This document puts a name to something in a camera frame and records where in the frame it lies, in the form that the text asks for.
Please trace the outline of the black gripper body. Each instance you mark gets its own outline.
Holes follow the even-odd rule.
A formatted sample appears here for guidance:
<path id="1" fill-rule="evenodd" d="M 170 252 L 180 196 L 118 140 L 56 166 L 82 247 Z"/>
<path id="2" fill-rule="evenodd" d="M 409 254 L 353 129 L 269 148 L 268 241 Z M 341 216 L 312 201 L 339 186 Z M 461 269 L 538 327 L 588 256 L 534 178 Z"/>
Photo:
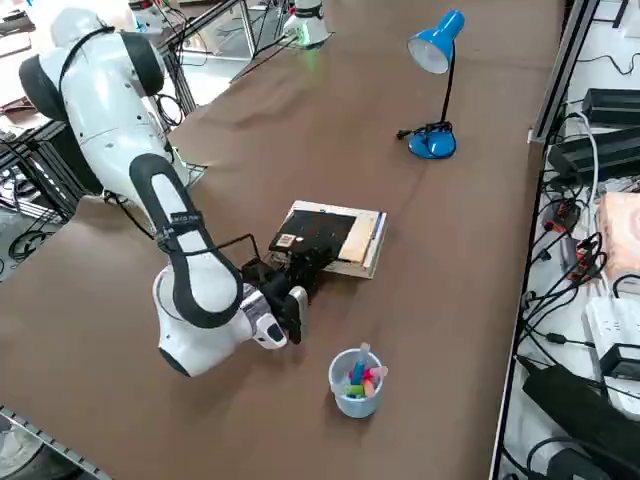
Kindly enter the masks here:
<path id="1" fill-rule="evenodd" d="M 301 309 L 309 306 L 305 278 L 297 268 L 279 264 L 273 266 L 261 259 L 251 259 L 242 266 L 242 278 L 245 283 L 260 289 L 270 303 L 279 305 L 291 296 L 301 305 Z"/>

